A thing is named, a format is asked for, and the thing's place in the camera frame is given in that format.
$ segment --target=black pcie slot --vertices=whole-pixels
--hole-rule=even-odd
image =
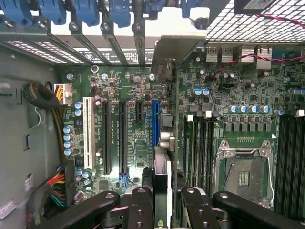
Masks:
[[[127,103],[119,102],[119,168],[127,173]]]
[[[111,103],[102,104],[102,132],[103,132],[103,173],[110,174],[112,170],[112,152],[111,152]]]
[[[143,122],[143,102],[136,102],[135,103],[135,116],[136,122]]]

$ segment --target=sticker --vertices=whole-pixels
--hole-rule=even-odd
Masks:
[[[267,8],[274,0],[251,0],[245,7],[244,10],[264,10]]]
[[[0,219],[5,218],[8,214],[10,214],[17,206],[14,203],[14,198],[11,199],[9,202],[4,204],[0,208]]]
[[[163,221],[162,220],[159,220],[158,227],[163,227]]]

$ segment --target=blue pcie slot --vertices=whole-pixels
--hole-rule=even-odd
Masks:
[[[160,119],[159,119],[159,111],[160,111],[161,103],[160,101],[152,102],[152,146],[155,147],[159,143],[160,139]]]

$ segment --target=screw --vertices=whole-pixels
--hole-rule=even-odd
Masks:
[[[289,78],[289,77],[284,77],[284,78],[283,78],[283,82],[284,82],[284,83],[289,83],[289,81],[290,81],[290,78]]]
[[[220,195],[221,198],[224,198],[224,199],[229,198],[229,196],[225,193],[220,193],[219,195]]]
[[[4,24],[6,24],[6,26],[7,26],[8,28],[13,28],[13,27],[14,27],[14,24],[13,24],[13,22],[11,22],[11,21],[5,21]]]
[[[102,75],[101,75],[101,79],[102,80],[107,80],[108,79],[108,75],[107,74],[105,74],[105,73],[103,73]]]
[[[139,188],[139,189],[138,189],[138,192],[143,193],[143,192],[146,192],[146,191],[145,191],[145,189],[144,189],[144,188]]]
[[[195,190],[191,187],[189,187],[186,191],[189,192],[189,193],[194,193],[195,192]]]
[[[155,81],[155,80],[156,80],[155,74],[150,74],[150,75],[148,76],[148,79],[149,79],[150,81]]]
[[[113,197],[114,197],[114,195],[111,194],[111,193],[108,193],[108,194],[106,195],[106,198],[113,198]]]
[[[72,75],[71,73],[70,74],[67,74],[67,80],[74,80],[74,75]]]

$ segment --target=motherboard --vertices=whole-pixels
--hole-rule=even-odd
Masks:
[[[273,208],[280,117],[304,116],[305,64],[253,65],[209,63],[194,52],[166,82],[150,68],[62,68],[72,94],[63,104],[64,140],[76,192],[86,199],[142,186],[160,147],[188,186]]]

